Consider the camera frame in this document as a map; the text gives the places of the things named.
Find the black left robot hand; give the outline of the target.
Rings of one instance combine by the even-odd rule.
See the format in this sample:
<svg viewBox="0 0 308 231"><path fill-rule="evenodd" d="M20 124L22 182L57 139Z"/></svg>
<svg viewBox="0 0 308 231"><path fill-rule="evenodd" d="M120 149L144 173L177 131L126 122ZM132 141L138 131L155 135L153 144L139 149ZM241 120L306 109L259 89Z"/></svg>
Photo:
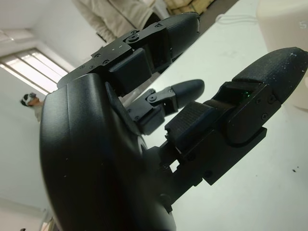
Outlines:
<svg viewBox="0 0 308 231"><path fill-rule="evenodd" d="M132 30L60 79L45 98L40 166L62 231L174 231L172 205L214 184L266 136L265 122L293 93L308 53L259 58L198 103L200 79L125 96L166 69L199 37L189 12Z"/></svg>

